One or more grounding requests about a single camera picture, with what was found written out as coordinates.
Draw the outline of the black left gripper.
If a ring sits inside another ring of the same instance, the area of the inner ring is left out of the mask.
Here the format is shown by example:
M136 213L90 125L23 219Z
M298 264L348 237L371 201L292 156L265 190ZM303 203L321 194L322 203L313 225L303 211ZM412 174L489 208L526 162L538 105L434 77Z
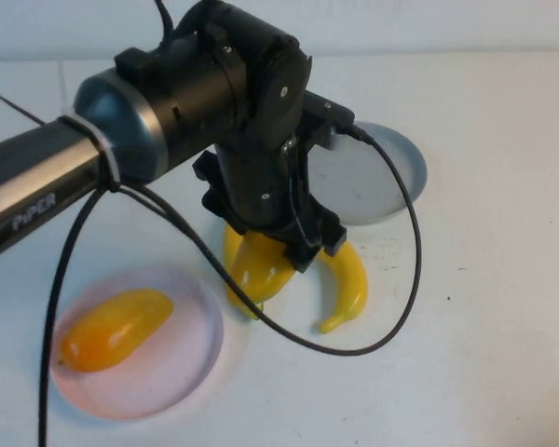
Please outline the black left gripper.
M244 234L259 233L282 243L282 255L305 273L319 251L335 256L341 250L346 229L313 196L308 175L308 153L316 144L327 145L331 128L302 121L205 130L201 141L214 150L200 155L193 169L209 186L205 208L237 231L234 254Z

